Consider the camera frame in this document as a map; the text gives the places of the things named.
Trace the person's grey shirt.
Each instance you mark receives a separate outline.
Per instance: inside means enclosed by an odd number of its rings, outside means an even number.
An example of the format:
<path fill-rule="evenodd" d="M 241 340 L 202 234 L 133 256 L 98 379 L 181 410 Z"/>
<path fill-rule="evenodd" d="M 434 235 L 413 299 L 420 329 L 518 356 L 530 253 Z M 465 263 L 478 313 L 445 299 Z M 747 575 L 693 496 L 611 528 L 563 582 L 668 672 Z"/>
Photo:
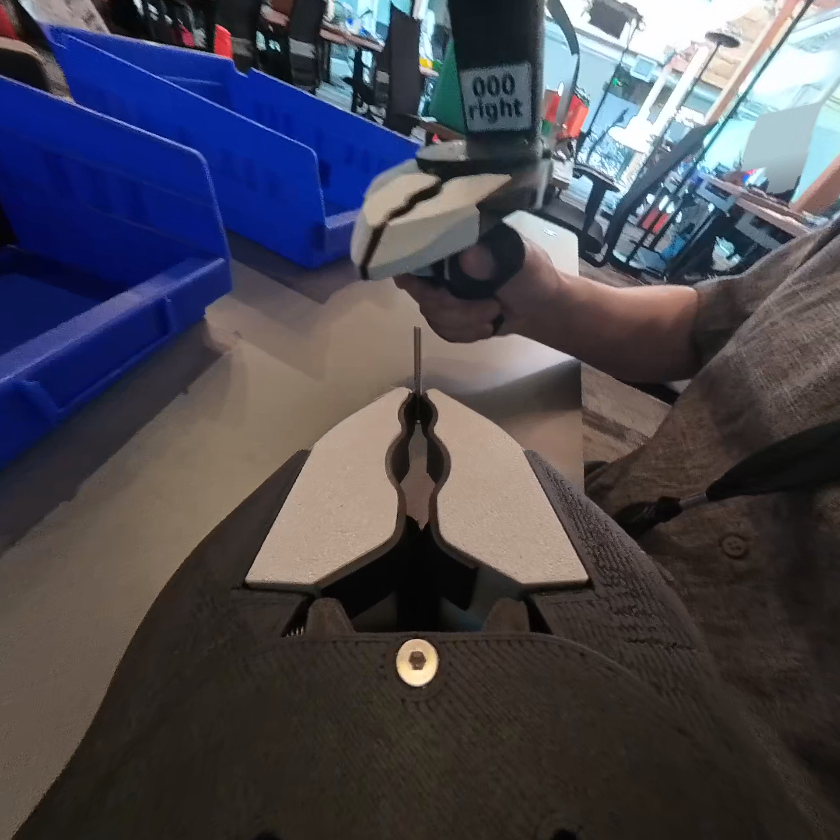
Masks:
<path fill-rule="evenodd" d="M 611 515 L 696 494 L 759 449 L 838 421 L 837 220 L 696 289 L 699 370 L 645 445 L 585 480 Z M 806 821 L 838 838 L 838 485 L 700 507 L 640 543 Z"/>

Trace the desk with black frame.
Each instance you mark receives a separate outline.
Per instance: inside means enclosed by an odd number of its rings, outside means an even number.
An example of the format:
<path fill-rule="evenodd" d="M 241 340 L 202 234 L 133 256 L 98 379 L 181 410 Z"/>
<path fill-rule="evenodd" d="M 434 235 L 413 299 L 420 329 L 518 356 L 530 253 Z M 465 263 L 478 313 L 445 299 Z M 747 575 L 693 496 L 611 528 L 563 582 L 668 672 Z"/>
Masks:
<path fill-rule="evenodd" d="M 731 241 L 729 233 L 718 233 L 723 225 L 728 230 L 737 230 L 749 242 L 746 251 L 733 263 L 731 272 L 746 270 L 769 252 L 812 231 L 799 215 L 766 195 L 714 175 L 701 174 L 696 196 L 709 205 L 710 212 L 686 244 L 685 256 L 695 257 L 714 249 L 712 239 L 715 238 Z"/>

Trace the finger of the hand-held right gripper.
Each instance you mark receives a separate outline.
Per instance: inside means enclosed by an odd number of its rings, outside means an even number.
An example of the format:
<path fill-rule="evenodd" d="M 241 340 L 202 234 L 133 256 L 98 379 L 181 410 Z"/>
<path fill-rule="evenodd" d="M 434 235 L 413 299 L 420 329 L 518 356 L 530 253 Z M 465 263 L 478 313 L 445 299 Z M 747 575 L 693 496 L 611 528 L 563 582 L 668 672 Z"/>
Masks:
<path fill-rule="evenodd" d="M 350 257 L 360 277 L 431 277 L 448 236 L 444 185 L 414 162 L 378 176 L 364 196 Z"/>
<path fill-rule="evenodd" d="M 474 245 L 480 204 L 504 192 L 509 174 L 382 174 L 364 195 L 364 279 L 413 274 Z"/>

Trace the green fabric tub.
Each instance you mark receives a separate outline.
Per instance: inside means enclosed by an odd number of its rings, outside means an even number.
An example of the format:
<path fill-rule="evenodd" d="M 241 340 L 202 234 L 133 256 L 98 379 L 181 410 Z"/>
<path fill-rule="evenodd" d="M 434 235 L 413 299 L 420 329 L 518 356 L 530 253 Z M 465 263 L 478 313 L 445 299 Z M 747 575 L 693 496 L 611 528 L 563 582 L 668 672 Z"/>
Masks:
<path fill-rule="evenodd" d="M 428 116 L 457 134 L 463 135 L 466 132 L 454 38 L 448 41 L 435 81 Z"/>

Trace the blue bin with black divider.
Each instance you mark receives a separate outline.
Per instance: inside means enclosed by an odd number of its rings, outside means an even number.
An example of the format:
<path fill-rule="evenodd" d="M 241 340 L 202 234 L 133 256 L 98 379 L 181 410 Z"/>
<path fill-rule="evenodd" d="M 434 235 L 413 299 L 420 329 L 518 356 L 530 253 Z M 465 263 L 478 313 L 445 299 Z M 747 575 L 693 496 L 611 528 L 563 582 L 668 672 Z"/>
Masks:
<path fill-rule="evenodd" d="M 194 150 L 2 78 L 1 463 L 232 289 Z"/>

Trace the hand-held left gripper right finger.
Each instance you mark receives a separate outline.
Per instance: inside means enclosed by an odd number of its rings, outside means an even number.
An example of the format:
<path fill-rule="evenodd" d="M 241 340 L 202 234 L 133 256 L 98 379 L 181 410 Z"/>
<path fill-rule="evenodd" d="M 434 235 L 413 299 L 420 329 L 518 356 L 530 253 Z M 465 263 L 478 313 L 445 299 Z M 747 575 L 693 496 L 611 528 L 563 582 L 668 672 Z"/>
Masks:
<path fill-rule="evenodd" d="M 590 575 L 522 447 L 442 391 L 420 402 L 433 482 L 427 529 L 443 597 L 461 611 L 577 591 Z"/>

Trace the blue plastic bin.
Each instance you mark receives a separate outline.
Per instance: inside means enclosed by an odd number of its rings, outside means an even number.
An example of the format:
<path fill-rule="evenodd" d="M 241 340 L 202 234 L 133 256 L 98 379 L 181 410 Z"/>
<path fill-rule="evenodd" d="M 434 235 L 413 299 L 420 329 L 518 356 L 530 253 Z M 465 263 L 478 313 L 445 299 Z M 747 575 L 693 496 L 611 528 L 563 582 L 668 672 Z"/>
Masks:
<path fill-rule="evenodd" d="M 369 185 L 419 148 L 229 58 L 42 29 L 79 104 L 200 153 L 226 229 L 305 269 L 350 256 Z"/>

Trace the black office chair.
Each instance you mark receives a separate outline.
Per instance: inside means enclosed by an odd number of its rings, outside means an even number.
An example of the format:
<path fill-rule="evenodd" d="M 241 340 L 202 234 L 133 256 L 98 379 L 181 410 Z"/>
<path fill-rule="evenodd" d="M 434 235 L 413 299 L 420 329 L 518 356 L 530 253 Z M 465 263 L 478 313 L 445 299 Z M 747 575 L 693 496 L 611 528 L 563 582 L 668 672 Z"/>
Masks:
<path fill-rule="evenodd" d="M 587 264 L 594 268 L 601 268 L 609 262 L 629 217 L 643 204 L 644 199 L 654 190 L 654 187 L 663 185 L 668 174 L 680 162 L 698 152 L 708 134 L 717 126 L 718 122 L 711 122 L 691 129 L 682 140 L 636 177 L 616 206 L 601 239 L 593 247 L 580 245 L 581 258 Z"/>
<path fill-rule="evenodd" d="M 421 25 L 410 14 L 391 5 L 385 46 L 376 63 L 376 88 L 384 95 L 383 125 L 410 137 L 417 126 L 425 78 L 421 72 Z"/>

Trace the gooseneck lamp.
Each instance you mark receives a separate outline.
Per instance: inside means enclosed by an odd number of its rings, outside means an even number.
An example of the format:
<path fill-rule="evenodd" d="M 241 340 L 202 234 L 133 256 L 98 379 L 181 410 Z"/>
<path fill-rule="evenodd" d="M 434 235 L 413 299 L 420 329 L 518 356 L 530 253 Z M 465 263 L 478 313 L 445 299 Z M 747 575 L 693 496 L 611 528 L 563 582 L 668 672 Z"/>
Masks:
<path fill-rule="evenodd" d="M 579 71 L 581 63 L 581 46 L 575 27 L 561 1 L 546 1 L 545 6 L 551 15 L 552 20 L 559 26 L 563 36 L 566 39 L 567 45 L 570 49 L 570 54 L 574 58 L 576 64 L 575 72 Z"/>

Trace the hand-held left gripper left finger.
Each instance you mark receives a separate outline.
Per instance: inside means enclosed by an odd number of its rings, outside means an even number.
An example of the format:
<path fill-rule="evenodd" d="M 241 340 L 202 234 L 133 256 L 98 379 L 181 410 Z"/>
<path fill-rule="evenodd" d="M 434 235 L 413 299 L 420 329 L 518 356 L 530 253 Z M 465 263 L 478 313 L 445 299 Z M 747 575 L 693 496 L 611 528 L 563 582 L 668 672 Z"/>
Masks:
<path fill-rule="evenodd" d="M 394 455 L 413 397 L 395 388 L 312 447 L 247 572 L 248 587 L 320 592 L 389 549 L 405 519 Z"/>

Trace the person's right hand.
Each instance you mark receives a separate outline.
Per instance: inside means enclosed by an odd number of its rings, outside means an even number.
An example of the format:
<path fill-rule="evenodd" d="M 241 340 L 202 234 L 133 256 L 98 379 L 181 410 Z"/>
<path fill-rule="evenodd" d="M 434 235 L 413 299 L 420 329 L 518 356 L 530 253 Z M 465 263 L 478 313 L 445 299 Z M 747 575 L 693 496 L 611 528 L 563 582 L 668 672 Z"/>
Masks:
<path fill-rule="evenodd" d="M 427 325 L 449 343 L 477 343 L 496 334 L 517 334 L 552 345 L 560 309 L 581 278 L 559 270 L 549 254 L 532 241 L 523 243 L 519 272 L 493 297 L 456 298 L 449 290 L 420 276 L 394 278 L 398 289 L 415 300 Z"/>

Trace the black floor lamp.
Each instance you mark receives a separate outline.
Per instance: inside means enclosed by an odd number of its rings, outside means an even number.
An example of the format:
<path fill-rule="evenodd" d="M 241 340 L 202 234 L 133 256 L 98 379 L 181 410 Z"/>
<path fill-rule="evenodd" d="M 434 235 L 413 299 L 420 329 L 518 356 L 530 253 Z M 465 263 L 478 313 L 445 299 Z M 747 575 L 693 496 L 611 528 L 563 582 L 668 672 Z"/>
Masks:
<path fill-rule="evenodd" d="M 660 139 L 666 136 L 671 124 L 686 105 L 693 90 L 701 82 L 718 52 L 721 49 L 735 49 L 740 45 L 740 38 L 724 29 L 713 29 L 706 32 L 703 44 L 697 46 L 693 57 L 688 60 L 688 64 L 677 80 L 674 90 L 668 96 L 654 122 L 655 136 Z"/>

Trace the red crate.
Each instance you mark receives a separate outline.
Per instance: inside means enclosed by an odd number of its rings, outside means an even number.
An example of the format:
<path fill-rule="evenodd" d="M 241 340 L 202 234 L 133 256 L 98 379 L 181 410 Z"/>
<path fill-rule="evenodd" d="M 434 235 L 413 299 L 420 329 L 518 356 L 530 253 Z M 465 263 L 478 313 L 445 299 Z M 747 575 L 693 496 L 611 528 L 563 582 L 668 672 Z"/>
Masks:
<path fill-rule="evenodd" d="M 574 140 L 582 132 L 589 114 L 590 99 L 584 91 L 576 91 L 564 115 L 560 115 L 560 91 L 554 91 L 544 114 L 544 121 L 550 125 L 557 141 Z"/>

